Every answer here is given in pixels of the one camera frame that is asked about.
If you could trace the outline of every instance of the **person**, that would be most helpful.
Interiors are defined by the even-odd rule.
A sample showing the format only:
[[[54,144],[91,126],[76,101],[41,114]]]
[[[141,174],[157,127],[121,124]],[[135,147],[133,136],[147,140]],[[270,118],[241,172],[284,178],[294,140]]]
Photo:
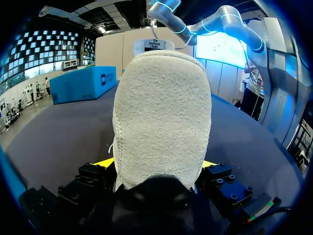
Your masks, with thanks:
[[[39,83],[36,82],[36,94],[37,94],[37,97],[39,98]]]
[[[264,101],[262,97],[262,94],[264,94],[263,80],[256,66],[250,60],[248,60],[248,65],[246,64],[245,73],[249,73],[250,75],[241,104],[241,110],[253,119],[258,120]]]
[[[47,89],[48,96],[50,96],[50,81],[47,77],[45,78],[45,87]]]
[[[30,95],[31,95],[31,101],[34,102],[33,84],[30,84],[29,92],[30,92]]]

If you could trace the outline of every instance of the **ceiling light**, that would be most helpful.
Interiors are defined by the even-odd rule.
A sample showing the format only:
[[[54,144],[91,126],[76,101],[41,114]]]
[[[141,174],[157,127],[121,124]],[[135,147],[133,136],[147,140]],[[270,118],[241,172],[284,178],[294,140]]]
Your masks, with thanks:
[[[101,33],[105,33],[106,30],[103,27],[99,27],[99,30],[101,31]]]

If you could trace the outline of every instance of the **floor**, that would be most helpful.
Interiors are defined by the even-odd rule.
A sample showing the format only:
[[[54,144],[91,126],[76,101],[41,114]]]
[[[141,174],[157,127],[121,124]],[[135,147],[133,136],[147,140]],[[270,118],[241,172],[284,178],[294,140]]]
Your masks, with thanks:
[[[41,100],[35,101],[34,104],[27,107],[21,112],[21,116],[8,129],[4,130],[0,136],[0,145],[7,149],[15,136],[39,113],[52,104],[51,97],[45,96]]]

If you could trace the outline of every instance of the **video wall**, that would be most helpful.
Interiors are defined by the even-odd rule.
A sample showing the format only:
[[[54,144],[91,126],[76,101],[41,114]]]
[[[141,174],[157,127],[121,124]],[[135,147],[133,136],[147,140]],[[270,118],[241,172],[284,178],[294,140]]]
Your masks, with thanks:
[[[226,33],[213,32],[197,37],[196,57],[245,68],[246,44]]]
[[[25,72],[26,79],[58,70],[62,61],[76,59],[80,53],[78,33],[60,30],[24,32],[16,37],[10,56],[0,71],[0,83]]]

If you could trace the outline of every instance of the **yellow plate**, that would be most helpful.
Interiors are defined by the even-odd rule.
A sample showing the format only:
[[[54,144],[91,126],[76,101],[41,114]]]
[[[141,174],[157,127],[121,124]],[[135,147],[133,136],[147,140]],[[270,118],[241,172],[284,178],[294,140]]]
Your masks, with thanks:
[[[109,159],[106,159],[104,161],[101,161],[101,162],[98,162],[98,163],[94,163],[94,165],[100,165],[100,166],[104,166],[104,167],[109,167],[109,165],[111,165],[113,161],[114,161],[113,158],[109,158]],[[211,162],[208,162],[208,161],[203,161],[202,167],[206,168],[206,167],[211,166],[211,165],[218,165],[218,164],[211,163]]]

